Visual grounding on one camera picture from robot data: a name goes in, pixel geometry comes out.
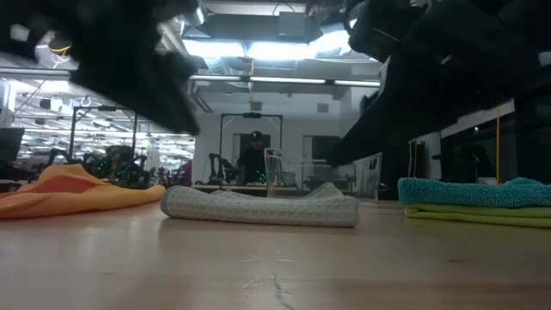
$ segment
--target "folded towel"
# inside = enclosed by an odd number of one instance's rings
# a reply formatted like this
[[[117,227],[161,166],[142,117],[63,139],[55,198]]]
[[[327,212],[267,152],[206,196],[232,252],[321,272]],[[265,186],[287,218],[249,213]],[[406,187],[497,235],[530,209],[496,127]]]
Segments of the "folded towel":
[[[471,223],[551,228],[551,208],[488,208],[457,205],[414,204],[406,217],[427,220],[456,220]]]
[[[359,201],[326,183],[300,199],[259,198],[227,191],[212,194],[175,186],[166,191],[161,210],[172,218],[244,223],[354,226]]]
[[[0,220],[127,208],[161,199],[163,186],[123,189],[88,174],[82,165],[46,168],[37,184],[0,194]]]
[[[525,178],[514,179],[502,186],[402,178],[398,181],[398,192],[399,201],[404,205],[437,203],[498,208],[551,207],[551,186]]]

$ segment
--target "teal towel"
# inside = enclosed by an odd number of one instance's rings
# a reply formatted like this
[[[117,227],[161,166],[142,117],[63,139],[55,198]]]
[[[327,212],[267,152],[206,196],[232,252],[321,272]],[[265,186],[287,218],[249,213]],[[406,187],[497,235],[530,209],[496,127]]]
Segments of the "teal towel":
[[[435,203],[498,208],[551,207],[551,185],[521,177],[502,186],[402,178],[398,181],[398,193],[399,201],[404,205]]]

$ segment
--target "orange cloth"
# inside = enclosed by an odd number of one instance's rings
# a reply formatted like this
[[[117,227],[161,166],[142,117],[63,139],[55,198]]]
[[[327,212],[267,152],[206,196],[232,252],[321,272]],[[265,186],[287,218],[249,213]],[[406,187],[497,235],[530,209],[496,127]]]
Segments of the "orange cloth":
[[[80,164],[54,165],[37,184],[0,194],[0,220],[127,208],[157,201],[163,194],[163,186],[123,189],[96,179]]]

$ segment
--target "clear plastic container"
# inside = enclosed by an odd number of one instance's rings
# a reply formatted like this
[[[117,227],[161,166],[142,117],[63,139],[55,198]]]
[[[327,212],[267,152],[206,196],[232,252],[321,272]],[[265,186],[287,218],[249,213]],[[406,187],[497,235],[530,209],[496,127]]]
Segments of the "clear plastic container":
[[[381,153],[338,168],[331,168],[324,161],[287,158],[279,149],[266,149],[264,156],[268,197],[302,197],[331,182],[345,195],[378,198]]]

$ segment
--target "wooden floor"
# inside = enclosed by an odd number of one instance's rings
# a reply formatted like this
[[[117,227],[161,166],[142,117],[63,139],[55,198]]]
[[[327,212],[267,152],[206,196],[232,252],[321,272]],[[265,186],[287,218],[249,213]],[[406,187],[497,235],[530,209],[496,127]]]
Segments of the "wooden floor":
[[[167,219],[156,205],[0,222],[0,309],[549,309],[551,232],[407,220],[356,229]]]

